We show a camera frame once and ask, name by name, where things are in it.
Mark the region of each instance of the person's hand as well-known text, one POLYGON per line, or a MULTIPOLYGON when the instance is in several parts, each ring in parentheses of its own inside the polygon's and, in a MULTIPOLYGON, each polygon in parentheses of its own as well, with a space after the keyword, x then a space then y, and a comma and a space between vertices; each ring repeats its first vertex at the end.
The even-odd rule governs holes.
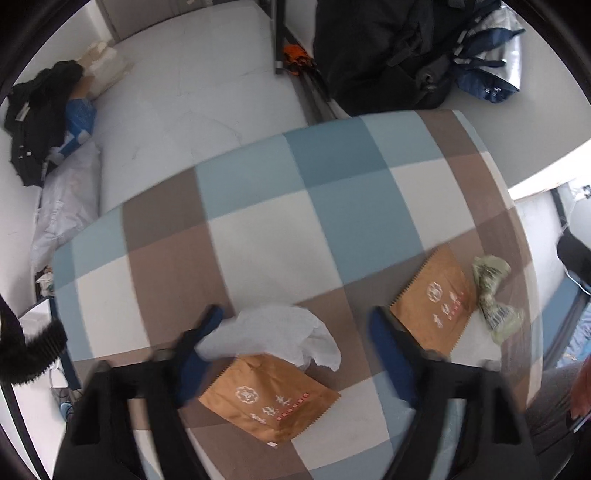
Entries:
POLYGON ((570 416, 584 417, 591 410, 591 356, 585 360, 570 391, 570 416))

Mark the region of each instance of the paper bag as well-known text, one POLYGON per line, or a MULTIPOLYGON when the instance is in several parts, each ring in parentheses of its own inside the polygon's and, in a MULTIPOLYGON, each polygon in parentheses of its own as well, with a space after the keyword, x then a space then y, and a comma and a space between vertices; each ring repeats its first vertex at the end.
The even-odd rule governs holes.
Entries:
POLYGON ((425 350, 449 355, 476 309, 476 291, 444 245, 390 307, 425 350))

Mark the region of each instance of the white wall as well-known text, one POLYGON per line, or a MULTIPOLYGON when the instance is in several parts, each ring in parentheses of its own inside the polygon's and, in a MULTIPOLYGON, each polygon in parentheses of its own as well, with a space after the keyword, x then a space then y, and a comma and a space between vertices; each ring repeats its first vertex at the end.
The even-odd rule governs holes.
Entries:
POLYGON ((95 0, 78 10, 43 45, 21 73, 19 82, 35 77, 39 70, 50 68, 58 60, 80 58, 91 43, 112 40, 95 0))
MULTIPOLYGON (((96 17, 94 0, 74 14, 33 57, 19 82, 32 79, 39 70, 51 67, 58 60, 81 56, 94 41, 109 40, 96 17)), ((7 102, 0 108, 4 123, 7 102)), ((35 302, 30 249, 34 232, 34 214, 38 205, 38 187, 24 187, 10 161, 11 137, 0 128, 0 293, 20 315, 35 302)), ((57 405, 47 381, 15 387, 30 435, 41 461, 50 476, 64 430, 57 405)), ((26 456, 8 407, 0 394, 0 423, 25 463, 34 472, 26 456)))

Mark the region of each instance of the crumpled plastic wrapper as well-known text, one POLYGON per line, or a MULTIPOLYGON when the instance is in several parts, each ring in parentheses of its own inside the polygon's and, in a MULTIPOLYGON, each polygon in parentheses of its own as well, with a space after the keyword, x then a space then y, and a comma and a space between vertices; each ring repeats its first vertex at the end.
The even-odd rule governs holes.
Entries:
POLYGON ((495 300, 501 282, 511 273, 511 266, 494 255, 476 257, 472 269, 478 288, 478 305, 492 330, 492 339, 501 345, 523 324, 523 310, 504 305, 495 300))

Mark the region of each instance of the white plastic bag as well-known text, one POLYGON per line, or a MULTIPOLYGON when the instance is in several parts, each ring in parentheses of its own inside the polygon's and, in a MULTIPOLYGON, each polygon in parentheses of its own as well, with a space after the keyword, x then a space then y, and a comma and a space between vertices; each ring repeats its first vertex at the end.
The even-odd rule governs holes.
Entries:
POLYGON ((100 150, 90 140, 45 180, 31 262, 35 272, 51 263, 61 245, 99 217, 100 150))

